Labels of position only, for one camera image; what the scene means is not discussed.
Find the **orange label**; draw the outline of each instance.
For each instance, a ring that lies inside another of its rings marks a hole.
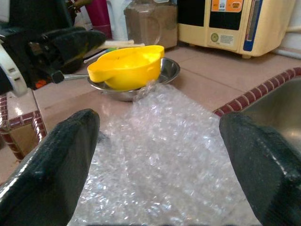
[[[244,0],[212,0],[212,12],[241,12]]]
[[[39,89],[39,88],[45,86],[46,84],[47,84],[47,82],[42,79],[42,80],[39,80],[38,82],[36,82],[35,85],[36,85],[36,88]]]

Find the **bubble wrap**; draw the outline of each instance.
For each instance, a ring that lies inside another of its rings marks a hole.
[[[237,181],[219,117],[155,85],[99,136],[69,226],[259,225]]]

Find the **yellow bowl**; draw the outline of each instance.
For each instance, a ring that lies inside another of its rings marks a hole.
[[[104,81],[116,90],[138,89],[158,79],[163,57],[163,46],[123,48],[102,55],[87,69],[93,82]]]

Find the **tile countertop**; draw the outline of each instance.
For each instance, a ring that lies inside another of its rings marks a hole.
[[[241,55],[219,49],[188,46],[173,48],[166,57],[181,66],[180,76],[172,84],[210,111],[282,71],[301,65],[300,60],[271,53],[242,59]],[[84,108],[99,113],[103,128],[109,117],[122,114],[131,106],[101,94],[86,79],[48,84],[33,93],[47,131]]]

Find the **beige appliance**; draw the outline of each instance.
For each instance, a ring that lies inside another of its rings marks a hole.
[[[179,40],[245,58],[277,48],[295,0],[178,0]]]

